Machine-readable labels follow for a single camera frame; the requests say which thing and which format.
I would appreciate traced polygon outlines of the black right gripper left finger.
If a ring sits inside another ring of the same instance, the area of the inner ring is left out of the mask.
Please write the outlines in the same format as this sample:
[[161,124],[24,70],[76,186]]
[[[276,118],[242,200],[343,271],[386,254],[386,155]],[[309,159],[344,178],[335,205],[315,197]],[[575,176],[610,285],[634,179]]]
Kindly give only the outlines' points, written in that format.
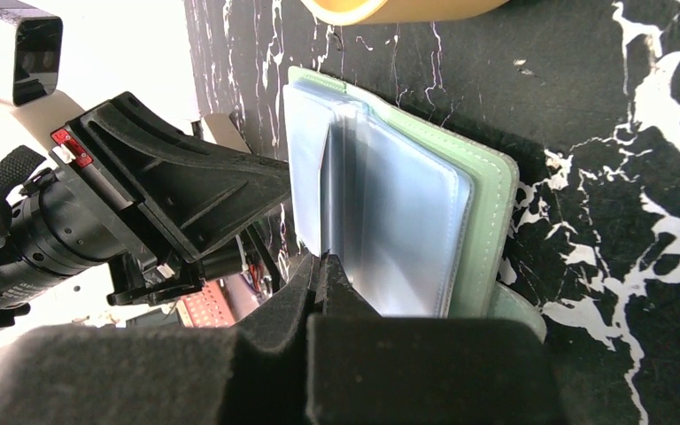
[[37,328],[0,357],[0,424],[300,424],[320,261],[225,328]]

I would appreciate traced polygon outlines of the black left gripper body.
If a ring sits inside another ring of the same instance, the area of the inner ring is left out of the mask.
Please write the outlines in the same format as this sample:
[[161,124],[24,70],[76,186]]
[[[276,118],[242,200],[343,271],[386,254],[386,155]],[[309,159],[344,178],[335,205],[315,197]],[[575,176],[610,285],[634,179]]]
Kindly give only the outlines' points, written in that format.
[[120,194],[95,168],[83,171],[70,135],[53,132],[56,148],[70,160],[43,167],[27,147],[0,163],[0,328],[28,312],[30,302],[58,284],[93,267],[108,266],[112,306],[162,305],[199,292],[206,282],[233,274],[241,251],[237,239],[188,263],[162,243],[142,240],[122,210],[131,196]]

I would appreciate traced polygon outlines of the mint green card holder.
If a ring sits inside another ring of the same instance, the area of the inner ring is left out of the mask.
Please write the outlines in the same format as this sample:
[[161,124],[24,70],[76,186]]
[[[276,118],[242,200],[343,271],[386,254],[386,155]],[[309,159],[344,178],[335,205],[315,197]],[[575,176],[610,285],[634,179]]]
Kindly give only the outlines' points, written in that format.
[[508,319],[539,339],[538,309],[498,281],[516,162],[326,74],[282,90],[298,240],[340,258],[381,315]]

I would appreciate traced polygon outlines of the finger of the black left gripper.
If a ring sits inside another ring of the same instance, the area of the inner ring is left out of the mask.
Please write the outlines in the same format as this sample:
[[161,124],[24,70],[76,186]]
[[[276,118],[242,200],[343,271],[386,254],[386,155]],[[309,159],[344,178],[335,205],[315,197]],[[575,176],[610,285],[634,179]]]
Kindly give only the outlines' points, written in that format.
[[78,167],[95,167],[131,206],[142,240],[188,263],[215,252],[290,195],[286,162],[184,134],[126,91],[69,120]]

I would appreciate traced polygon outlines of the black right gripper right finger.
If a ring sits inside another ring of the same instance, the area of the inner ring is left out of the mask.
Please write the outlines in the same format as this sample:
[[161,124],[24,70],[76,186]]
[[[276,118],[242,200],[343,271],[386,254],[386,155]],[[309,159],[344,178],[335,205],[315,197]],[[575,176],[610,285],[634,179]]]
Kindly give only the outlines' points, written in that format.
[[336,255],[319,263],[324,306],[307,320],[312,424],[566,424],[535,332],[505,319],[383,317]]

